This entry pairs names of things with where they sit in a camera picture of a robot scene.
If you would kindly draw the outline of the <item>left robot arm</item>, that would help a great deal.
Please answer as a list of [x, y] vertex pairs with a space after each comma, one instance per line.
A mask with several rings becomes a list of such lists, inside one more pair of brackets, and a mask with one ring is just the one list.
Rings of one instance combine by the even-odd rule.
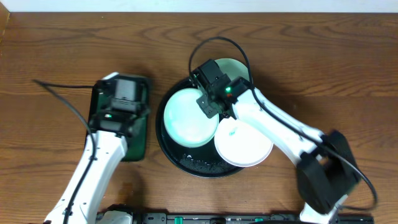
[[119, 163], [136, 162], [144, 157], [150, 80], [116, 76], [97, 81], [91, 87], [88, 119], [54, 91], [54, 84], [41, 85], [75, 113], [86, 129], [82, 157], [63, 195], [44, 222], [132, 223], [132, 212], [112, 209], [99, 219], [98, 209]]

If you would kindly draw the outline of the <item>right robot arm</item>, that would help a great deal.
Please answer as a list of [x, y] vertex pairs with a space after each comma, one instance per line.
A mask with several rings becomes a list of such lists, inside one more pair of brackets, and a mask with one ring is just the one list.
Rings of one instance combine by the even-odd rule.
[[300, 220], [329, 223], [354, 186], [359, 170], [346, 138], [338, 131], [326, 135], [307, 126], [272, 104], [253, 84], [227, 75], [207, 78], [193, 74], [191, 81], [203, 92], [198, 104], [208, 117], [229, 115], [216, 131], [219, 155], [231, 162], [233, 152], [259, 155], [259, 137], [273, 142], [295, 165], [297, 186], [305, 205]]

